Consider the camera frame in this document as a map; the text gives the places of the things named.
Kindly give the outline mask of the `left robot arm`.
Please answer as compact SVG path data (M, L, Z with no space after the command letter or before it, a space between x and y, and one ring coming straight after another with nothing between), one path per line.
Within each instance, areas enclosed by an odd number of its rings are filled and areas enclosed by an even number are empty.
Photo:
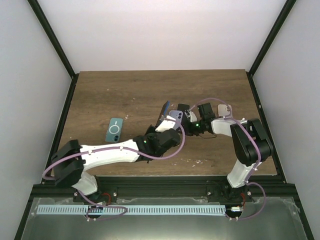
M181 143L179 133L173 129L156 131L115 144L80 145L77 139L68 141L51 158L54 185L74 188L91 202L102 196L95 176L88 170L116 163L134 163L162 159L164 153Z

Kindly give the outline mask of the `beige phone case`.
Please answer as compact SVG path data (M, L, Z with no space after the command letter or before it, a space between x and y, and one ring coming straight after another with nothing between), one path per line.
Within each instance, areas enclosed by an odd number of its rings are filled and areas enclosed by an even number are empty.
M232 107L230 105L226 104L219 104L217 106L217 112L219 117L226 117L226 118L232 118Z

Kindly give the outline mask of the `green cased phone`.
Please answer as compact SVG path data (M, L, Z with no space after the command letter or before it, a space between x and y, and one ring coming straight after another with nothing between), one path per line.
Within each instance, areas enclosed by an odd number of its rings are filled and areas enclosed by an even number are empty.
M124 120L113 117L109 121L105 141L107 143L117 143L120 140Z

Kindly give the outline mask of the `lilac cased phone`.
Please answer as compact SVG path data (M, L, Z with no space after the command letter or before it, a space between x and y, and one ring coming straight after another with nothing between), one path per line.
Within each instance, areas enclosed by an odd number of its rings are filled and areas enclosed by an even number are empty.
M183 112L181 110L171 110L168 115L175 119L173 129L178 130L183 119Z

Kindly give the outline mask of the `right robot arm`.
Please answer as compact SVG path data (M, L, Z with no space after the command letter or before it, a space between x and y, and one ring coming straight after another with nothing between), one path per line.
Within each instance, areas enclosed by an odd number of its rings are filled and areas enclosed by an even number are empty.
M210 103L197 106L200 119L187 104L178 104L181 123L187 136L200 136L206 132L232 138L236 162L220 187L223 198L232 202L245 191L245 185L274 148L258 118L235 120L231 114L216 116Z

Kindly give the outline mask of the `black screen phone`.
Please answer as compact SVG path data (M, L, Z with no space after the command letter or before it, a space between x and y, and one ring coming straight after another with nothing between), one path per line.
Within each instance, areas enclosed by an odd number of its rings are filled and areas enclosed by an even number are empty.
M187 118L186 113L189 109L190 106L188 104L179 103L177 105L177 110L182 112L181 121L184 121Z

